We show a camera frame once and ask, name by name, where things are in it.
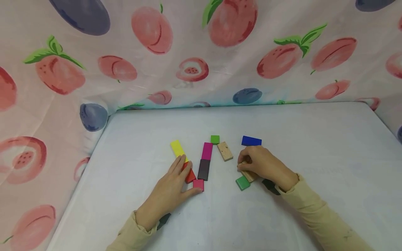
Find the blue plum illustration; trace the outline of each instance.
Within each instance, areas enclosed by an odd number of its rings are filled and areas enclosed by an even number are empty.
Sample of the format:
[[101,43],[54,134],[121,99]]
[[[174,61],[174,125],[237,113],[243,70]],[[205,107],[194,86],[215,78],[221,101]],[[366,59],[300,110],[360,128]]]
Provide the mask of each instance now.
[[263,93],[257,88],[246,88],[233,95],[236,104],[251,104],[261,98]]
[[94,36],[110,29],[109,14],[100,0],[49,0],[60,16],[82,33]]
[[107,122],[107,111],[98,104],[81,104],[80,117],[85,129],[96,132],[104,128]]
[[356,0],[356,8],[359,11],[373,12],[387,7],[395,0]]

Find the green block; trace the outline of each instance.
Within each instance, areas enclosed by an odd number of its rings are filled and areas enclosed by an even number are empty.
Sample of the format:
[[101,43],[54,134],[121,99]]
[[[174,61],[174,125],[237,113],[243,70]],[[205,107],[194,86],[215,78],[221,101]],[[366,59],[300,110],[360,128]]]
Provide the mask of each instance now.
[[211,143],[214,145],[221,143],[219,135],[211,135]]
[[250,182],[248,182],[247,178],[242,176],[236,180],[237,185],[239,186],[240,190],[243,191],[244,189],[250,186]]

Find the yellow block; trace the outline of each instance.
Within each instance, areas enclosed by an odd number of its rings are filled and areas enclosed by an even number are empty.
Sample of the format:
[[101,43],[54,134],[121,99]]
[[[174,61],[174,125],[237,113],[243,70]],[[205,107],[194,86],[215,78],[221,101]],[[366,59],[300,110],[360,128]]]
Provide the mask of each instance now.
[[176,158],[177,158],[178,156],[180,156],[180,155],[185,154],[185,153],[184,153],[184,150],[183,150],[183,148],[181,147],[180,142],[179,142],[178,140],[175,140],[175,141],[171,142],[171,143],[170,143],[170,146],[172,147],[173,152],[174,152],[174,155],[176,155]]

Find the beige sleeve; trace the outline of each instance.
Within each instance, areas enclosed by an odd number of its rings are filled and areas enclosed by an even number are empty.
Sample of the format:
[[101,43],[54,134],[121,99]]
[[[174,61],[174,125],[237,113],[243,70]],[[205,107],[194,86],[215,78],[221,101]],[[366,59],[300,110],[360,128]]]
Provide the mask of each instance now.
[[139,251],[147,244],[150,237],[156,232],[159,222],[149,231],[137,224],[135,211],[131,213],[116,239],[106,251]]
[[275,188],[300,213],[325,251],[374,250],[297,175],[299,182],[288,192]]

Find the unpainted wooden block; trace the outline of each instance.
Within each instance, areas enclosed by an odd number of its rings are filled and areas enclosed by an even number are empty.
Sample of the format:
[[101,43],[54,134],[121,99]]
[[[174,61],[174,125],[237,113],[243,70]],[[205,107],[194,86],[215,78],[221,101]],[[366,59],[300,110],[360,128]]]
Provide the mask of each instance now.
[[230,151],[230,149],[225,141],[218,144],[218,149],[219,149],[219,152],[221,153],[224,161],[233,159],[233,154]]

